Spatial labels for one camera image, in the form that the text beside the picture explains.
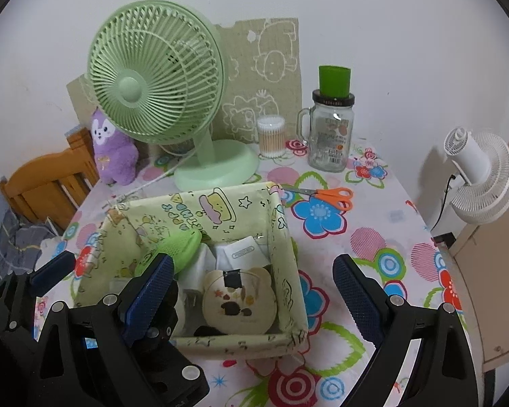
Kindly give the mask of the cream bear compact mirror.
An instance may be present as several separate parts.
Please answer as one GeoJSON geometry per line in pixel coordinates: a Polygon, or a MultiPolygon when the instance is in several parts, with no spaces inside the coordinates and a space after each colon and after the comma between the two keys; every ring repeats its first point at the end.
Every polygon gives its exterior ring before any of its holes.
{"type": "Polygon", "coordinates": [[[208,326],[223,334],[264,334],[277,312],[266,268],[213,270],[204,277],[202,314],[208,326]]]}

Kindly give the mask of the cotton swab container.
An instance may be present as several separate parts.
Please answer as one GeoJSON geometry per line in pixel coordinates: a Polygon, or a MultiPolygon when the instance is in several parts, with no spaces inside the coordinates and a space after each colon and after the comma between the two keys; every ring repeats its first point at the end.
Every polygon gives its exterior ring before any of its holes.
{"type": "Polygon", "coordinates": [[[277,158],[286,150],[286,122],[279,115],[264,115],[257,122],[259,150],[262,156],[277,158]]]}

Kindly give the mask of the green desk fan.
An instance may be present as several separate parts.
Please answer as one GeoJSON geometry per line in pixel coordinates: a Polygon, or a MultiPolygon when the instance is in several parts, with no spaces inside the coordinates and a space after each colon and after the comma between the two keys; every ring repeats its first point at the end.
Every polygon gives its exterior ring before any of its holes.
{"type": "Polygon", "coordinates": [[[86,76],[98,106],[126,135],[148,144],[192,141],[174,171],[179,190],[240,185],[258,169],[246,143],[211,137],[228,68],[220,34],[195,9],[164,0],[116,9],[93,38],[86,76]]]}

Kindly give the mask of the floral tablecloth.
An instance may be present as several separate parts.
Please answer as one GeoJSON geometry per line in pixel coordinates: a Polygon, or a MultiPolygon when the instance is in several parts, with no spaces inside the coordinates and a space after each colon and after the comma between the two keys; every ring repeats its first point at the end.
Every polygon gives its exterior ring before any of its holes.
{"type": "Polygon", "coordinates": [[[286,192],[288,229],[300,270],[309,336],[301,351],[283,358],[207,360],[206,406],[338,406],[373,353],[362,339],[332,278],[333,260],[349,254],[363,273],[410,304],[436,308],[460,300],[429,227],[372,146],[356,141],[345,171],[311,168],[307,151],[289,141],[277,159],[262,158],[255,181],[289,188],[346,187],[348,213],[286,192]]]}

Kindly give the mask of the glass jar green lid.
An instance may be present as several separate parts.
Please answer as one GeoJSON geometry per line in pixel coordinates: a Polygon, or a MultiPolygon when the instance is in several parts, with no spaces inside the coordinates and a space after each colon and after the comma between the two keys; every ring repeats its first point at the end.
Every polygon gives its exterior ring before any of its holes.
{"type": "Polygon", "coordinates": [[[297,136],[308,149],[310,166],[339,173],[347,164],[355,119],[351,70],[320,65],[318,75],[319,87],[312,92],[313,105],[298,113],[297,136]]]}

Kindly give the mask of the plaid grey bedding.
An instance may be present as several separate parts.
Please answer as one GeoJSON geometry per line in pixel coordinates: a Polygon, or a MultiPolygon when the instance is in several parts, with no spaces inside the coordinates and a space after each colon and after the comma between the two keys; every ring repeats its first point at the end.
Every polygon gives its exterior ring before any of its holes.
{"type": "Polygon", "coordinates": [[[35,270],[41,255],[48,260],[59,242],[53,225],[30,223],[15,213],[0,194],[0,282],[12,272],[35,270]]]}

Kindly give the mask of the green panda perforated case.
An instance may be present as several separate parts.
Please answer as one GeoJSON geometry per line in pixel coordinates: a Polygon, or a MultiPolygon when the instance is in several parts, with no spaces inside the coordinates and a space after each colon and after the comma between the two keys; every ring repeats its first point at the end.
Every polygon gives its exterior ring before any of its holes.
{"type": "Polygon", "coordinates": [[[171,233],[144,254],[135,268],[134,277],[141,276],[158,254],[170,256],[173,271],[179,274],[190,263],[201,241],[202,233],[198,229],[171,233]]]}

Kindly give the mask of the white standing fan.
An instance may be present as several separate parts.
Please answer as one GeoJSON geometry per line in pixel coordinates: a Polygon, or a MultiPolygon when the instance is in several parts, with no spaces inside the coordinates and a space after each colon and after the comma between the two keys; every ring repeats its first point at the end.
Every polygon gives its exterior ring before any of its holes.
{"type": "Polygon", "coordinates": [[[443,150],[454,166],[445,186],[443,207],[463,222],[493,223],[509,209],[509,145],[490,131],[452,129],[443,150]]]}

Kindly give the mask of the beige cartoon placemat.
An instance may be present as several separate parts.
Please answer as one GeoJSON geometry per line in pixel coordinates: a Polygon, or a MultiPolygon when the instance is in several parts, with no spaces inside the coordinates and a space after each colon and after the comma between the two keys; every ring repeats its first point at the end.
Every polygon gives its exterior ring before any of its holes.
{"type": "MultiPolygon", "coordinates": [[[[212,139],[256,142],[256,122],[264,115],[282,116],[286,134],[292,135],[296,131],[296,113],[301,103],[297,20],[266,18],[239,21],[231,27],[214,27],[221,36],[228,83],[221,107],[210,126],[212,139]]],[[[90,104],[88,112],[80,117],[80,123],[91,133],[93,112],[103,110],[96,103],[86,73],[70,84],[69,93],[75,106],[84,102],[90,104]]],[[[194,148],[192,141],[173,145],[133,141],[138,149],[138,160],[145,158],[152,148],[173,146],[189,151],[194,148]]]]}

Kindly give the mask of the beige door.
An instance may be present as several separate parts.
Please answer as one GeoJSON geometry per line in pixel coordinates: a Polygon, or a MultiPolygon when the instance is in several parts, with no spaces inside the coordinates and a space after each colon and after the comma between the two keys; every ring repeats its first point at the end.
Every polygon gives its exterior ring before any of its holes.
{"type": "Polygon", "coordinates": [[[463,230],[451,254],[476,368],[508,364],[509,209],[493,223],[463,230]]]}

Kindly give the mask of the orange handled scissors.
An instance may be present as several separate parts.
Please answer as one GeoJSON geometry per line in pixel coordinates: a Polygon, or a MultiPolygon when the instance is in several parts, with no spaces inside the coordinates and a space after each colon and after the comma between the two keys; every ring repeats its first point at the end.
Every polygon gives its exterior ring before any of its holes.
{"type": "Polygon", "coordinates": [[[352,198],[354,197],[354,192],[349,188],[310,189],[285,186],[282,186],[282,188],[293,193],[315,197],[340,211],[347,212],[353,209],[352,198]]]}

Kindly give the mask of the wooden chair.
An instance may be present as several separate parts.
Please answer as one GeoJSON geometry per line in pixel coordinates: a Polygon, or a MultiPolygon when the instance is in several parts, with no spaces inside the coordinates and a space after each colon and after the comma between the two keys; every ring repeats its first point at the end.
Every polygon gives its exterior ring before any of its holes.
{"type": "Polygon", "coordinates": [[[80,125],[66,139],[66,150],[36,157],[0,181],[14,212],[31,223],[49,219],[62,230],[99,180],[90,131],[80,125]]]}

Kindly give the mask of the white square charger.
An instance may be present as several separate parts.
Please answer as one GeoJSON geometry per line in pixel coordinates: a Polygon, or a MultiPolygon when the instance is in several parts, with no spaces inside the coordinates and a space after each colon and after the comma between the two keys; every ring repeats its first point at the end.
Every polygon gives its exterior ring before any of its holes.
{"type": "Polygon", "coordinates": [[[264,251],[252,236],[229,244],[217,244],[213,247],[217,268],[221,270],[252,269],[270,265],[264,251]]]}

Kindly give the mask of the white tall charger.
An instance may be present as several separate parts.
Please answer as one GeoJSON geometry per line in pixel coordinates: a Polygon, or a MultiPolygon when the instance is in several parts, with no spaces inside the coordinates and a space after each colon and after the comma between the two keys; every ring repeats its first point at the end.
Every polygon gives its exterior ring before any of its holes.
{"type": "Polygon", "coordinates": [[[178,275],[177,282],[186,308],[195,306],[196,299],[203,294],[206,274],[215,270],[216,266],[217,259],[208,245],[199,245],[190,263],[178,275]]]}

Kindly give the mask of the yellow patterned fabric box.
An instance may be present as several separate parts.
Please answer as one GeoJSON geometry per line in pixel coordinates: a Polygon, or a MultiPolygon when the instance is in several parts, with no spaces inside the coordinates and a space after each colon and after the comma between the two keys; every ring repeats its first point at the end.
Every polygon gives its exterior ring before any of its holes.
{"type": "Polygon", "coordinates": [[[76,307],[123,291],[162,255],[179,296],[173,344],[187,355],[270,358],[300,351],[306,309],[278,186],[271,182],[117,204],[75,268],[76,307]]]}

